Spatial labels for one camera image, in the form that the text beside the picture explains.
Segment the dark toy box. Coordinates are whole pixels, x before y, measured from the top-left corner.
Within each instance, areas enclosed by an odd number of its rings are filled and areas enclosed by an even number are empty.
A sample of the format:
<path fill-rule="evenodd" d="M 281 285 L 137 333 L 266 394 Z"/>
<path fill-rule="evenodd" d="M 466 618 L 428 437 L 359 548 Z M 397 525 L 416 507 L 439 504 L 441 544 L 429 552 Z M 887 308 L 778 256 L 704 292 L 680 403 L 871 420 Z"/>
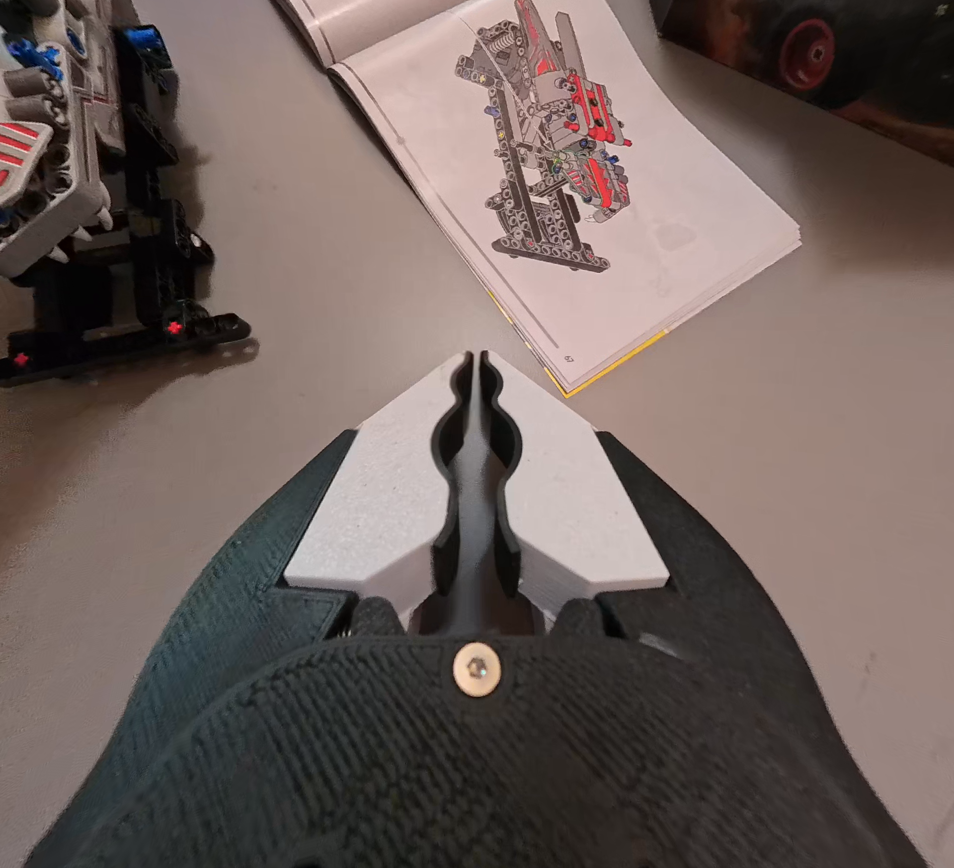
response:
<path fill-rule="evenodd" d="M 649 0 L 659 35 L 953 162 L 953 0 Z"/>

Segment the open instruction booklet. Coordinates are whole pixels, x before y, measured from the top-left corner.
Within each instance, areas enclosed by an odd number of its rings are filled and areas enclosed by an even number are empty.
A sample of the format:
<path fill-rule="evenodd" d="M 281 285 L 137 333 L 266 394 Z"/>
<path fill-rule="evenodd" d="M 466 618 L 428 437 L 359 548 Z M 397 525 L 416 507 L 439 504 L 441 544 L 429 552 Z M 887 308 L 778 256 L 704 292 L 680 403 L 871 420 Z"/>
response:
<path fill-rule="evenodd" d="M 605 0 L 276 0 L 566 395 L 800 243 Z"/>

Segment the toy brick vehicle model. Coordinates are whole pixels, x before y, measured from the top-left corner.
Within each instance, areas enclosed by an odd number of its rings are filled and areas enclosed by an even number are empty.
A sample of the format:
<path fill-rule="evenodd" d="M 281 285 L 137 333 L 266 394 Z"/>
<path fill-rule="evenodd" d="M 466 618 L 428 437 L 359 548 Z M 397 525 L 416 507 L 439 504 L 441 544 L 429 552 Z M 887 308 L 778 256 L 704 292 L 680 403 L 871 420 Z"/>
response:
<path fill-rule="evenodd" d="M 2 0 L 1 272 L 32 294 L 3 387 L 245 341 L 210 314 L 215 253 L 163 188 L 177 75 L 132 0 Z"/>

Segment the grey desk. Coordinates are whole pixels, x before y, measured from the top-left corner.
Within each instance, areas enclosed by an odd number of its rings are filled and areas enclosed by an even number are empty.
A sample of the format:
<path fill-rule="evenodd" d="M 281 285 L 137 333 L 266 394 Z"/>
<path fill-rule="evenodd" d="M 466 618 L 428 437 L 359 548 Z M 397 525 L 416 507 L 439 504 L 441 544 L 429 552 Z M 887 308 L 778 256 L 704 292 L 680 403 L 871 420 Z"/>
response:
<path fill-rule="evenodd" d="M 559 397 L 282 10 L 134 1 L 181 78 L 207 307 L 254 340 L 2 390 L 2 866 L 78 790 L 211 557 L 342 430 L 466 349 Z M 802 245 L 569 405 L 744 559 L 866 778 L 952 866 L 952 168 L 607 2 Z"/>

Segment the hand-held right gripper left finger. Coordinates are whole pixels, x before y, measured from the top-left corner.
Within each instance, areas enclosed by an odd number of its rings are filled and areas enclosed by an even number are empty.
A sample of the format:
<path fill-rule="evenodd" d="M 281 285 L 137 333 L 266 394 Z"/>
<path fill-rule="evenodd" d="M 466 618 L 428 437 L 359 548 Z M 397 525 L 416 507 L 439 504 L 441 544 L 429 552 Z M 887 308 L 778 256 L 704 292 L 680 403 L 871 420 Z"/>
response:
<path fill-rule="evenodd" d="M 458 353 L 359 426 L 284 571 L 290 586 L 386 599 L 404 628 L 449 592 L 473 370 Z"/>

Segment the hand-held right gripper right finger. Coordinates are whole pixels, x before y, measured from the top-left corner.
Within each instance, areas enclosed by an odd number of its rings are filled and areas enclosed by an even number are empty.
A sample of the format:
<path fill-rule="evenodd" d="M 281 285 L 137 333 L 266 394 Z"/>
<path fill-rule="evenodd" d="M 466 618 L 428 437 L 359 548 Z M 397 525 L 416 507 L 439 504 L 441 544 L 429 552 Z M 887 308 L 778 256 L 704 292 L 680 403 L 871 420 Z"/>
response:
<path fill-rule="evenodd" d="M 480 385 L 504 468 L 493 552 L 507 596 L 550 630 L 568 601 L 664 587 L 670 572 L 590 422 L 494 352 Z"/>

